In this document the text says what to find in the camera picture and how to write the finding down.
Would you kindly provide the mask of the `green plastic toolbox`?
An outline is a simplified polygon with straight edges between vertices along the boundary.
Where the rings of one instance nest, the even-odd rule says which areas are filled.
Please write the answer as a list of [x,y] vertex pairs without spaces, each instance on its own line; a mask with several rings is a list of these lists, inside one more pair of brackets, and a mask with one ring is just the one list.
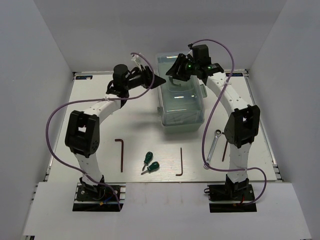
[[158,112],[166,134],[195,132],[205,121],[206,93],[197,77],[181,81],[166,75],[177,57],[177,52],[156,55],[158,76],[166,80],[157,88]]

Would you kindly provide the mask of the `large ratchet wrench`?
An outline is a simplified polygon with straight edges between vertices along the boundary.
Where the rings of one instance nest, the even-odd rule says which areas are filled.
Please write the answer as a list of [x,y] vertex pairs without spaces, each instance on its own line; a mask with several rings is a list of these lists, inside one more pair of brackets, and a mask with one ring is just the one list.
[[217,129],[215,132],[214,132],[214,138],[213,138],[213,141],[212,141],[212,144],[210,146],[210,150],[209,150],[209,153],[208,153],[208,156],[206,158],[206,161],[205,163],[203,164],[203,167],[207,170],[211,164],[211,160],[212,160],[212,157],[213,157],[213,154],[214,154],[214,151],[215,151],[215,148],[216,148],[216,145],[217,145],[217,142],[218,142],[218,139],[219,137],[222,135],[222,131]]

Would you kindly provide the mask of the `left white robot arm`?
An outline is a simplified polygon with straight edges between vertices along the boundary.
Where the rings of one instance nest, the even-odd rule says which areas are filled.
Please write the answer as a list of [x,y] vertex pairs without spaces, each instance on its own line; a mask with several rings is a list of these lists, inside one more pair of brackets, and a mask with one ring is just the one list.
[[166,83],[149,66],[129,70],[125,64],[113,68],[112,80],[108,83],[106,95],[115,95],[116,100],[100,100],[84,111],[74,110],[69,116],[65,145],[76,157],[82,172],[81,182],[90,185],[88,193],[99,200],[105,196],[104,176],[98,165],[96,152],[100,145],[100,124],[115,111],[121,109],[130,97],[129,90],[143,87],[154,89]]

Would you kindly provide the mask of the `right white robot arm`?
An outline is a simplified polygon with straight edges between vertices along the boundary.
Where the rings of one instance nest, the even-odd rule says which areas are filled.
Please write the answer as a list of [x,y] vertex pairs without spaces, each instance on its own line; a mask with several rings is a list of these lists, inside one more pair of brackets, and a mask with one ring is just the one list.
[[228,120],[224,135],[230,145],[229,169],[226,171],[226,195],[236,200],[244,193],[249,183],[248,158],[260,124],[260,108],[248,104],[232,87],[231,73],[226,74],[218,63],[212,63],[209,48],[205,44],[190,44],[191,54],[180,53],[166,75],[179,81],[188,81],[196,76],[222,104]]

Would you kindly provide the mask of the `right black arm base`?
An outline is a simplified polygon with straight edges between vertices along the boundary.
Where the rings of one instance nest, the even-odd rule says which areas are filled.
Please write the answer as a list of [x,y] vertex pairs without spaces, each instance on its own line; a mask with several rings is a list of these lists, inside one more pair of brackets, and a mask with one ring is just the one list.
[[248,204],[255,200],[253,187],[250,184],[247,189],[235,194],[227,193],[224,184],[211,184],[204,189],[208,195],[210,213],[254,213],[257,212],[256,203]]

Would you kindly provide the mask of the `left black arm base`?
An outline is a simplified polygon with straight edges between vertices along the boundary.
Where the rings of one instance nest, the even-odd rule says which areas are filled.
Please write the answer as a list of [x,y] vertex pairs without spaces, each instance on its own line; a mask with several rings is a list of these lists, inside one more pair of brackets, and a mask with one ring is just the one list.
[[77,184],[74,201],[73,212],[120,212],[117,198],[113,191],[106,186],[102,186],[102,192],[97,193],[88,190],[81,183]]

